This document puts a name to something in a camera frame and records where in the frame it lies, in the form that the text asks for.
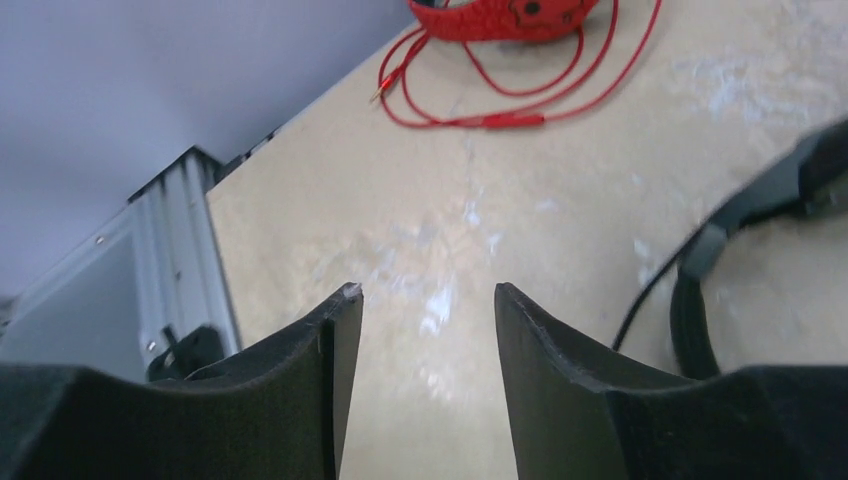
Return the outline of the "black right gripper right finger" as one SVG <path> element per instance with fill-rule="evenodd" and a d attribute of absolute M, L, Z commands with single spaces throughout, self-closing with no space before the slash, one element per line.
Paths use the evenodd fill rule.
<path fill-rule="evenodd" d="M 612 351 L 521 290 L 494 292 L 522 479 L 843 479 L 847 371 L 753 366 L 710 380 Z"/>

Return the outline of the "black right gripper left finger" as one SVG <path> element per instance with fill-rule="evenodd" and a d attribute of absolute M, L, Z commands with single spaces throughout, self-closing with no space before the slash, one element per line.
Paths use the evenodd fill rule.
<path fill-rule="evenodd" d="M 1 368 L 5 479 L 335 479 L 364 297 L 347 283 L 226 359 L 146 385 L 88 367 Z"/>

